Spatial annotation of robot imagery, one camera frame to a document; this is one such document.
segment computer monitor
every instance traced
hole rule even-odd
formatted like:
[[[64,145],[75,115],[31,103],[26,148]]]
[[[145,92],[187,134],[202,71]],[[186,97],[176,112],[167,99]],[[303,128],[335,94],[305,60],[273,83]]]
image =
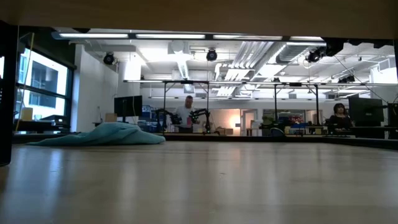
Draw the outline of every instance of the computer monitor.
[[[348,98],[348,103],[349,116],[356,123],[375,123],[384,121],[383,103],[381,100],[369,98]]]
[[[142,116],[142,96],[126,96],[114,99],[114,113],[123,117],[126,122],[128,116]]]

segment security camera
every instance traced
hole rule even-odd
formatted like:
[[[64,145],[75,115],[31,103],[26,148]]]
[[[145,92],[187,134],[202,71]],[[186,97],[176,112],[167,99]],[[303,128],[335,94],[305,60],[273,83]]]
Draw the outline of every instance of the security camera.
[[[107,52],[104,57],[104,63],[107,65],[114,65],[116,63],[116,59],[113,56],[113,52]]]
[[[217,60],[217,53],[215,49],[209,49],[206,56],[207,61],[212,62]]]

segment window frame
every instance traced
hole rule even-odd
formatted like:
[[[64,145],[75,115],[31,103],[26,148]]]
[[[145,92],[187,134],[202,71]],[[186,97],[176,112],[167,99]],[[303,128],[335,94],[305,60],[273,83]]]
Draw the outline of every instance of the window frame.
[[[19,68],[20,68],[20,64],[21,64],[21,55],[19,55],[19,57],[17,58],[17,71],[18,71],[18,77],[16,77],[16,90],[15,90],[15,99],[17,100],[16,96],[17,96],[17,92],[18,89],[23,89],[25,88],[25,90],[29,90],[31,92],[34,93],[40,93],[43,95],[47,95],[47,96],[54,96],[56,98],[61,98],[65,100],[65,106],[64,106],[64,116],[67,118],[67,122],[68,125],[70,125],[70,121],[71,121],[71,113],[72,113],[72,91],[73,91],[73,76],[74,76],[74,70],[76,69],[76,67],[71,67],[69,64],[63,63],[62,61],[59,60],[54,60],[54,58],[51,55],[47,55],[35,48],[32,49],[33,52],[46,57],[49,60],[53,60],[56,63],[59,63],[60,65],[63,65],[67,68],[67,81],[66,81],[66,91],[65,91],[65,95],[59,94],[59,93],[55,93],[52,91],[48,91],[48,90],[44,90],[44,89],[40,89],[40,88],[36,88],[30,85],[24,85],[23,83],[19,83]],[[16,101],[14,102],[14,111],[16,110]]]

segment man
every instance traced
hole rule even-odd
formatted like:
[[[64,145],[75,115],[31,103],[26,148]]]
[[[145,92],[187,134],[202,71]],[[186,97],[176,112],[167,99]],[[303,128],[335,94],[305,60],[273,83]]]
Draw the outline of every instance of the man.
[[[193,111],[193,98],[192,96],[187,96],[185,99],[185,104],[183,106],[179,106],[175,113],[181,117],[181,124],[178,127],[178,131],[180,133],[192,133],[192,121],[189,117],[191,111]]]

